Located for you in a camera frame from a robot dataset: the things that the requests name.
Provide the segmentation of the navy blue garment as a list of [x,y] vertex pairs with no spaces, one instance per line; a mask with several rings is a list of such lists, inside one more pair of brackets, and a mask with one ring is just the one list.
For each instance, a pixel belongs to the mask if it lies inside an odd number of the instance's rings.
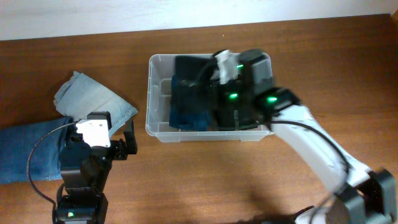
[[171,93],[169,125],[186,131],[207,131],[211,116],[201,113],[203,87],[173,76]]

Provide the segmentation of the dark grey garment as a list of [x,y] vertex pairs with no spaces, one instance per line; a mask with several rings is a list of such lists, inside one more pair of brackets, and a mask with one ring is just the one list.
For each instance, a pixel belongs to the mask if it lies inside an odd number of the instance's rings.
[[210,78],[216,68],[214,58],[191,55],[175,57],[171,108],[179,113],[204,113],[210,109]]

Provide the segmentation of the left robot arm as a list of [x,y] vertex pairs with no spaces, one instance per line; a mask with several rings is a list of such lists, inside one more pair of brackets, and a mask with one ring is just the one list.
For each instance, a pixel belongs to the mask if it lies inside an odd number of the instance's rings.
[[111,140],[111,128],[108,111],[91,112],[68,127],[65,149],[59,155],[63,184],[57,191],[55,223],[105,222],[108,199],[103,191],[112,163],[137,153],[132,121],[124,139]]

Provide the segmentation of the black garment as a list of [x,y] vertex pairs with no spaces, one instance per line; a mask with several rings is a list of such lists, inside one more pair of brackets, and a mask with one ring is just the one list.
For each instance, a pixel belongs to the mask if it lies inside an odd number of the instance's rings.
[[215,119],[220,131],[247,130],[259,126],[253,118],[252,111],[245,107],[221,107],[215,110]]

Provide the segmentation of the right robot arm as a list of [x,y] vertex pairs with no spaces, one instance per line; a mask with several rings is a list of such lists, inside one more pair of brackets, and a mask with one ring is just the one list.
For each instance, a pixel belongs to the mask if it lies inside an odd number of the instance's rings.
[[396,180],[346,152],[291,90],[274,84],[271,60],[259,49],[213,54],[200,79],[212,90],[216,128],[237,131],[265,126],[307,163],[328,191],[317,206],[286,223],[395,223]]

